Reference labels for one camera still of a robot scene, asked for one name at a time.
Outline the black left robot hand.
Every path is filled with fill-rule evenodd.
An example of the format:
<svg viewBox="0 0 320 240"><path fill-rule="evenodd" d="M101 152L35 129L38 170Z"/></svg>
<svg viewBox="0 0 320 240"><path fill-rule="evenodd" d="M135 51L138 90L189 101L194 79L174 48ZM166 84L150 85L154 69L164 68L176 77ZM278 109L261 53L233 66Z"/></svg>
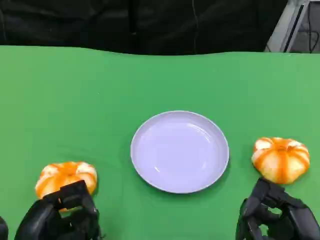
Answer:
<svg viewBox="0 0 320 240"><path fill-rule="evenodd" d="M84 180L37 200L25 214L16 240L102 240L99 211Z"/></svg>

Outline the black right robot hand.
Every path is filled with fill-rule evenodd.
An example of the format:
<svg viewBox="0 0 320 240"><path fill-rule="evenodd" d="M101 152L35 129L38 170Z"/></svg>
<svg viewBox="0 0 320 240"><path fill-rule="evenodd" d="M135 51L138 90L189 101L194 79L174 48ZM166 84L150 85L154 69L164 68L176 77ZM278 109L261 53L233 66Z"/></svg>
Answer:
<svg viewBox="0 0 320 240"><path fill-rule="evenodd" d="M260 177L242 202L236 226L237 240L318 240L320 226L301 199Z"/></svg>

